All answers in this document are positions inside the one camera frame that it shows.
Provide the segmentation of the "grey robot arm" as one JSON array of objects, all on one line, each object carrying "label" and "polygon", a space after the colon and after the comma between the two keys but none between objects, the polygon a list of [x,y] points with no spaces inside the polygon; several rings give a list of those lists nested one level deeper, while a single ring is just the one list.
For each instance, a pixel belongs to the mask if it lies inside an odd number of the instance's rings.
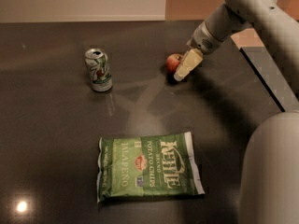
[{"label": "grey robot arm", "polygon": [[299,22],[278,0],[224,0],[193,32],[174,78],[181,81],[204,55],[250,26],[267,50],[252,65],[282,112],[260,124],[247,144],[238,224],[299,224]]}]

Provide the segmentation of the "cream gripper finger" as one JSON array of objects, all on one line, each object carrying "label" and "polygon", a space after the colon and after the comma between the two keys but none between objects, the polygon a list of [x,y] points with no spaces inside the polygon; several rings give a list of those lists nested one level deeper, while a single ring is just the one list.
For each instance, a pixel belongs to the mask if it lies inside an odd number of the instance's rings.
[{"label": "cream gripper finger", "polygon": [[203,53],[199,49],[190,49],[183,55],[174,74],[174,79],[176,81],[183,80],[202,61]]}]

